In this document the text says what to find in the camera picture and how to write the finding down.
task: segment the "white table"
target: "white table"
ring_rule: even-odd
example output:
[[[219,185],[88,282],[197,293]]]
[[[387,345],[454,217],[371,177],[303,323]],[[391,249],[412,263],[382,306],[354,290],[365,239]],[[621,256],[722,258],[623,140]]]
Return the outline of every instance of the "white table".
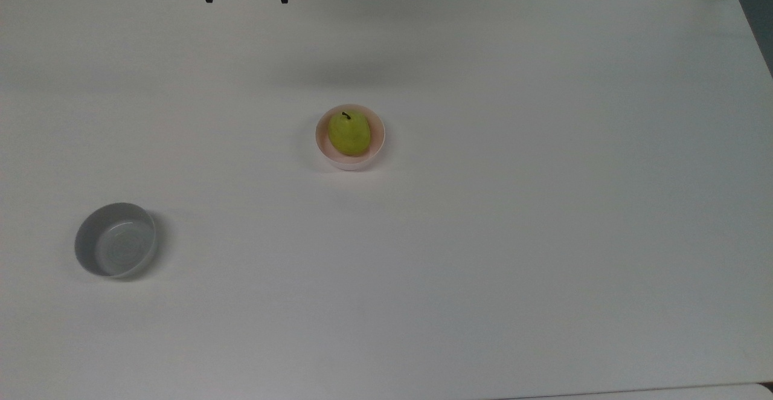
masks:
[[[370,171],[315,147],[345,102]],[[116,201],[165,235],[132,282],[72,253]],[[6,398],[773,380],[771,212],[737,0],[0,0]]]

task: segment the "white bowl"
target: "white bowl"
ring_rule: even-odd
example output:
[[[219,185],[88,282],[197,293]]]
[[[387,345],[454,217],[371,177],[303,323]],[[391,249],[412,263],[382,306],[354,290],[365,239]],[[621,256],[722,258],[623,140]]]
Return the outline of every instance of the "white bowl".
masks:
[[[360,155],[346,155],[339,152],[338,149],[332,146],[330,138],[328,138],[328,124],[333,114],[340,113],[342,111],[359,111],[365,116],[365,119],[370,125],[370,145],[368,149]],[[317,146],[321,150],[322,154],[330,164],[336,166],[342,170],[360,170],[369,166],[373,162],[373,158],[379,153],[381,147],[384,145],[384,138],[386,131],[384,130],[384,124],[381,119],[370,108],[361,105],[339,105],[331,108],[327,113],[317,122]]]

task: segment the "bowl rim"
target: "bowl rim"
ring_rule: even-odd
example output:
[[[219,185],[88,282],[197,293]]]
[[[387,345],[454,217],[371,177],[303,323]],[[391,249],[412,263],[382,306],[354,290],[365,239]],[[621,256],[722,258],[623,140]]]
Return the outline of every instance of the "bowl rim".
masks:
[[[104,270],[100,269],[99,267],[94,268],[91,263],[89,263],[86,259],[94,259],[94,252],[93,251],[87,251],[88,253],[83,253],[83,248],[81,247],[83,244],[86,243],[85,238],[89,236],[89,234],[94,233],[94,229],[90,227],[89,225],[93,225],[94,221],[98,221],[100,216],[105,215],[106,213],[109,213],[111,210],[117,209],[117,208],[129,208],[136,213],[138,213],[141,218],[146,221],[147,224],[150,225],[151,230],[153,231],[153,239],[152,243],[150,245],[150,248],[147,249],[146,253],[143,254],[143,257],[134,265],[132,265],[131,268],[127,269],[126,271],[123,271],[123,273],[118,274],[108,274]],[[104,232],[104,229],[99,229],[96,231],[97,234],[101,235],[102,232]],[[75,242],[74,242],[74,249],[75,249],[75,258],[78,260],[78,263],[80,266],[88,271],[88,273],[96,274],[96,276],[102,276],[104,278],[113,278],[113,279],[120,279],[120,278],[127,278],[130,276],[134,276],[137,273],[140,273],[147,264],[149,264],[150,260],[155,257],[155,251],[158,246],[158,227],[156,226],[155,220],[153,219],[153,216],[150,215],[149,212],[147,212],[146,209],[140,207],[140,205],[132,204],[131,202],[114,202],[113,204],[103,205],[102,207],[94,210],[78,227],[78,232],[75,234]]]
[[[344,111],[345,109],[356,109],[365,115],[365,118],[368,120],[369,124],[376,124],[376,129],[381,133],[381,141],[375,147],[375,150],[374,144],[371,143],[370,146],[368,146],[367,152],[364,154],[356,156],[342,154],[340,158],[345,158],[345,160],[337,160],[336,156],[328,155],[325,151],[325,147],[323,147],[323,144],[327,145],[330,142],[327,137],[326,122],[330,120],[330,117],[332,117],[333,114],[336,114],[339,111]],[[386,143],[387,140],[387,128],[384,126],[381,117],[378,116],[378,114],[372,109],[364,105],[346,103],[345,105],[334,106],[334,108],[326,111],[325,114],[320,117],[315,129],[315,140],[317,143],[317,148],[320,150],[321,154],[325,156],[326,160],[328,160],[328,163],[342,170],[359,170],[369,166],[370,163],[375,160],[376,156],[378,156],[379,152],[383,149],[384,143]]]

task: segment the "bowl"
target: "bowl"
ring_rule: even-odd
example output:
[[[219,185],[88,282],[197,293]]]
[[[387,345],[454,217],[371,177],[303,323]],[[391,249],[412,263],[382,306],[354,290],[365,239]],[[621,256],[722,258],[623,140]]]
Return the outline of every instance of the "bowl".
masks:
[[[342,111],[359,111],[370,125],[370,146],[361,155],[346,155],[332,146],[328,138],[328,124],[333,114]],[[361,105],[339,105],[331,108],[317,122],[317,146],[330,164],[342,170],[360,170],[369,166],[384,145],[386,131],[378,115]]]
[[[97,276],[127,278],[147,267],[156,246],[153,218],[135,204],[119,202],[83,221],[75,236],[75,257]]]

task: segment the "green pear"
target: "green pear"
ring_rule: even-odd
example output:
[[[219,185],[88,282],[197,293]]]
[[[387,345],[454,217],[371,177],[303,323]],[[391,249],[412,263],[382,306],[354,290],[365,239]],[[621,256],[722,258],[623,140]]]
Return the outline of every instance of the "green pear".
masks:
[[[370,146],[370,125],[359,111],[342,111],[331,117],[328,137],[340,153],[360,155]]]

